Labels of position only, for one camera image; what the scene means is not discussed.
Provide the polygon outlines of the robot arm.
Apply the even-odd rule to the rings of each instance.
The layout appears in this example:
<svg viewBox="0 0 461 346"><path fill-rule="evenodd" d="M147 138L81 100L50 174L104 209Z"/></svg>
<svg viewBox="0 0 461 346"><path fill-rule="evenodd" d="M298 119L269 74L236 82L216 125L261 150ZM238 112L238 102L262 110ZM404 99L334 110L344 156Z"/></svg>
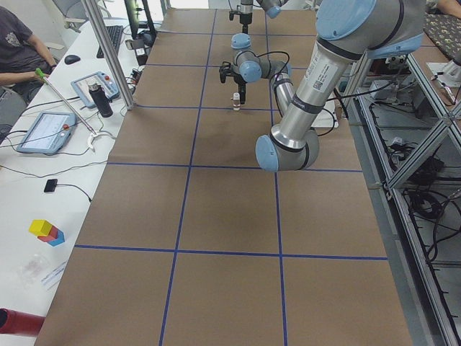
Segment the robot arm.
<svg viewBox="0 0 461 346"><path fill-rule="evenodd" d="M287 3L285 0L257 0L256 3L264 10L265 14L273 19L282 10L282 7ZM239 22L242 25L242 33L247 34L249 25L253 21L254 0L241 0L237 6L235 15L239 16Z"/></svg>
<svg viewBox="0 0 461 346"><path fill-rule="evenodd" d="M256 141L259 167L295 171L315 162L319 141L313 122L323 110L347 66L370 59L402 56L422 42L425 1L323 1L316 13L316 42L298 88L281 61L258 57L245 33L232 37L230 71L251 83L268 79L278 99L280 123Z"/></svg>

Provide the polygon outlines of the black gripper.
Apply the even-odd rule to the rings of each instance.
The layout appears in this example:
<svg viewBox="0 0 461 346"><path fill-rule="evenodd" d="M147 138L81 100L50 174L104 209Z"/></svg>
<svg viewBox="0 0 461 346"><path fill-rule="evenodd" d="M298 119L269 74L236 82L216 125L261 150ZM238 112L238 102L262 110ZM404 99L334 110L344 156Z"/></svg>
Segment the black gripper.
<svg viewBox="0 0 461 346"><path fill-rule="evenodd" d="M253 12L252 2L241 2L239 4L239 11L241 15L242 33L247 34L249 29L249 15Z"/></svg>
<svg viewBox="0 0 461 346"><path fill-rule="evenodd" d="M246 104L246 81L242 75L233 72L233 80L238 85L238 93L240 97L240 103L242 105Z"/></svg>

